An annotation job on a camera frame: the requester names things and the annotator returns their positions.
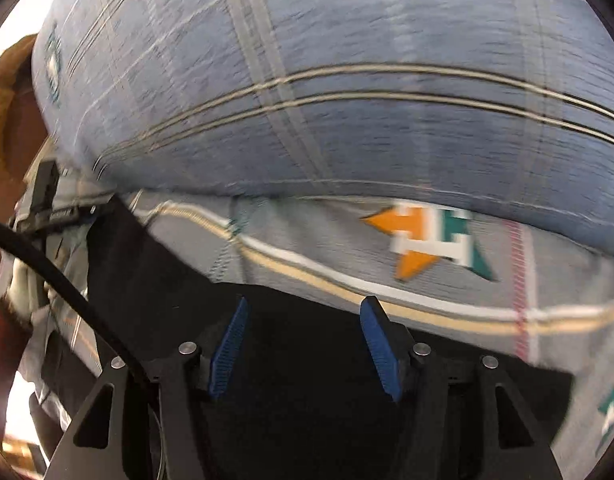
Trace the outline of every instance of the blue rubber fingertip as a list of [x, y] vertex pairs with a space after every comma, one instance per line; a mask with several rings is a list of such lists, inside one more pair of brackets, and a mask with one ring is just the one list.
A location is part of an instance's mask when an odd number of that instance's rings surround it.
[[217, 399], [227, 389], [229, 377], [231, 377], [231, 371], [238, 357], [242, 338], [245, 335], [249, 310], [247, 300], [242, 298], [234, 315], [231, 317], [222, 341], [212, 356], [209, 380], [209, 395], [212, 399]]
[[372, 354], [373, 365], [380, 377], [382, 389], [398, 402], [402, 397], [402, 386], [398, 380], [398, 360], [391, 351], [387, 336], [367, 299], [362, 300], [360, 304], [360, 327]]

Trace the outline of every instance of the circular emblem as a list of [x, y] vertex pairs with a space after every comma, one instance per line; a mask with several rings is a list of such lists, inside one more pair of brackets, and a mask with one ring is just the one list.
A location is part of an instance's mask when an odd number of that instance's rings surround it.
[[58, 104], [60, 97], [60, 74], [62, 72], [62, 56], [60, 55], [60, 41], [56, 36], [56, 24], [49, 34], [44, 48], [44, 67], [49, 85], [49, 96], [52, 103]]

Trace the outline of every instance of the black cable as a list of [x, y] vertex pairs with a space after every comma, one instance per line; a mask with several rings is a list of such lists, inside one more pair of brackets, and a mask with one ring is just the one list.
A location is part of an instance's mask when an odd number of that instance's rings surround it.
[[120, 356], [125, 362], [135, 381], [144, 390], [147, 401], [158, 413], [158, 402], [144, 368], [114, 332], [101, 319], [96, 311], [71, 282], [60, 272], [51, 261], [36, 249], [22, 235], [13, 232], [0, 223], [0, 248], [18, 258], [36, 274], [41, 276], [62, 299], [68, 303], [80, 317]]

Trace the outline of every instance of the pink stripe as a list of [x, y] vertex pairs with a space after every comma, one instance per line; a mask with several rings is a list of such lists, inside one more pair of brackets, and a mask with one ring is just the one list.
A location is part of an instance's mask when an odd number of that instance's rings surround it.
[[526, 361], [529, 355], [529, 334], [527, 333], [527, 292], [524, 284], [524, 247], [520, 224], [504, 221], [511, 241], [511, 266], [514, 275], [514, 310], [516, 311], [516, 355]]

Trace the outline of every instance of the silver bolt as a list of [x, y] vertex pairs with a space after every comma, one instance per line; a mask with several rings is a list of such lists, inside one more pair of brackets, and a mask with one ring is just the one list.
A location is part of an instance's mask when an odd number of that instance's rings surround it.
[[485, 355], [482, 358], [482, 364], [485, 368], [489, 368], [490, 370], [494, 370], [498, 368], [498, 359], [493, 357], [493, 355]]
[[187, 341], [185, 343], [182, 343], [179, 347], [178, 347], [178, 351], [182, 354], [182, 355], [189, 355], [189, 354], [193, 354], [196, 351], [196, 348], [198, 348], [196, 346], [196, 343], [194, 343], [193, 341]]
[[431, 353], [431, 347], [427, 343], [416, 343], [414, 345], [414, 354], [426, 356]]
[[116, 356], [113, 359], [111, 359], [111, 368], [115, 368], [116, 370], [119, 370], [123, 366], [124, 366], [124, 361], [122, 360], [122, 358], [120, 358], [120, 356]]

